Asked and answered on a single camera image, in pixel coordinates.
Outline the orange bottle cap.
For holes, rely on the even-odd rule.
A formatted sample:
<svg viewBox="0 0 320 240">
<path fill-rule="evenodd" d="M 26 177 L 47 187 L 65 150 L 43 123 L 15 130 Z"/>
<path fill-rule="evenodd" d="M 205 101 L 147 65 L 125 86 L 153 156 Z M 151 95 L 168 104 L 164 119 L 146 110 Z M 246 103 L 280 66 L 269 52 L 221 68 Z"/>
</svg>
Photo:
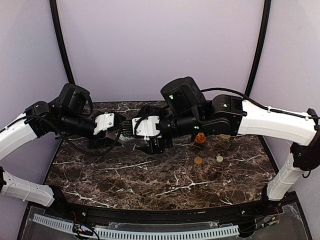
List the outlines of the orange bottle cap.
<svg viewBox="0 0 320 240">
<path fill-rule="evenodd" d="M 194 158 L 194 164 L 197 166 L 201 166 L 203 164 L 203 159 L 199 156 Z"/>
</svg>

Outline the orange juice bottle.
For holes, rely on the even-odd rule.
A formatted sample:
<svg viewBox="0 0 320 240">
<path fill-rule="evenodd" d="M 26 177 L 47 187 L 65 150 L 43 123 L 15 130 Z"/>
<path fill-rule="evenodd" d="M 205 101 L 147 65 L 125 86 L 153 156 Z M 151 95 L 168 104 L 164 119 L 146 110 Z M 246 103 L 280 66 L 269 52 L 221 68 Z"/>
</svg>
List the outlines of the orange juice bottle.
<svg viewBox="0 0 320 240">
<path fill-rule="evenodd" d="M 199 132 L 196 135 L 196 137 L 194 139 L 194 142 L 199 144 L 199 145 L 202 145 L 202 144 L 204 144 L 206 142 L 206 140 L 207 140 L 207 137 L 205 136 L 205 134 L 202 133 L 202 132 Z"/>
</svg>

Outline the cream bottle cap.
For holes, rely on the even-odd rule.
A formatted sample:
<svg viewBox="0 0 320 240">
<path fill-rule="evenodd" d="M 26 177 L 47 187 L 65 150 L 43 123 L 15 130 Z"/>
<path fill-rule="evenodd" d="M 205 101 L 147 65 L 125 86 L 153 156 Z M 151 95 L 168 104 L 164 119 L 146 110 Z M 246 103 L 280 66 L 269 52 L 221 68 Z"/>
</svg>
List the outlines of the cream bottle cap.
<svg viewBox="0 0 320 240">
<path fill-rule="evenodd" d="M 221 162 L 223 161 L 223 157 L 222 157 L 222 156 L 218 156 L 218 157 L 216 158 L 216 161 L 217 161 L 218 163 L 221 163 Z"/>
</svg>

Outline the yellow tea bottle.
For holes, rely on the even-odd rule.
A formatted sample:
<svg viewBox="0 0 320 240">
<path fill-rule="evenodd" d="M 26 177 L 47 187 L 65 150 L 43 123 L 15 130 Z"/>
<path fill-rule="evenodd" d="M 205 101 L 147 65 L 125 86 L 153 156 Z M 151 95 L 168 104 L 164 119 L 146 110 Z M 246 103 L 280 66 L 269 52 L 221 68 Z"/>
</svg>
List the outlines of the yellow tea bottle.
<svg viewBox="0 0 320 240">
<path fill-rule="evenodd" d="M 219 137 L 220 137 L 221 139 L 223 139 L 223 140 L 226 140 L 226 141 L 228 141 L 228 140 L 231 138 L 230 135 L 226 135 L 226 134 L 220 134 Z"/>
</svg>

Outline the green cap coffee bottle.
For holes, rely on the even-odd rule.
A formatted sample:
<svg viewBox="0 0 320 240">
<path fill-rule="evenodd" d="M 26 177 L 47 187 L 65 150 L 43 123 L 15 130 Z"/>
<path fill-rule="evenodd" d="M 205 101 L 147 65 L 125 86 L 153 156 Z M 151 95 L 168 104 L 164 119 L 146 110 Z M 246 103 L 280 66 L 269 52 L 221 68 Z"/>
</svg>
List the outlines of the green cap coffee bottle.
<svg viewBox="0 0 320 240">
<path fill-rule="evenodd" d="M 129 143 L 135 141 L 136 138 L 133 136 L 124 136 L 123 134 L 119 135 L 118 142 L 121 144 Z"/>
</svg>

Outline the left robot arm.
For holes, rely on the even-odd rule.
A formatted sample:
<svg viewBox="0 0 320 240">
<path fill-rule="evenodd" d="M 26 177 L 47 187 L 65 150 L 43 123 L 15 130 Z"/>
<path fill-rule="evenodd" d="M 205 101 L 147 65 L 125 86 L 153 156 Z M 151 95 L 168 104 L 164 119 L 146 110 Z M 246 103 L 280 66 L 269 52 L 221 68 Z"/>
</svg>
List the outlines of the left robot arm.
<svg viewBox="0 0 320 240">
<path fill-rule="evenodd" d="M 38 101 L 25 109 L 14 121 L 0 131 L 0 158 L 4 159 L 21 146 L 52 132 L 65 141 L 68 135 L 88 139 L 90 148 L 110 144 L 102 152 L 111 151 L 115 140 L 105 141 L 105 133 L 119 127 L 116 114 L 98 113 L 94 116 L 90 92 L 81 86 L 67 83 L 60 94 L 50 102 Z M 0 194 L 44 207 L 65 201 L 59 187 L 40 185 L 0 170 Z"/>
</svg>

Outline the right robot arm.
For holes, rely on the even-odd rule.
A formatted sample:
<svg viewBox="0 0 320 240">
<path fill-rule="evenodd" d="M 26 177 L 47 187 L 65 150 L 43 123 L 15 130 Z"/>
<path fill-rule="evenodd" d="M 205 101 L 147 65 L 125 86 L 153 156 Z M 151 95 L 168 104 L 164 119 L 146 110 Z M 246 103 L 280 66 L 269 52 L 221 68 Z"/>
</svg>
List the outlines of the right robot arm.
<svg viewBox="0 0 320 240">
<path fill-rule="evenodd" d="M 131 122 L 133 135 L 148 142 L 144 152 L 161 153 L 173 138 L 209 135 L 259 135 L 292 142 L 285 164 L 268 183 L 263 198 L 279 202 L 300 177 L 320 165 L 319 117 L 313 109 L 293 112 L 264 106 L 248 96 L 222 88 L 206 100 L 190 76 L 167 83 L 161 94 L 167 107 L 140 112 Z"/>
</svg>

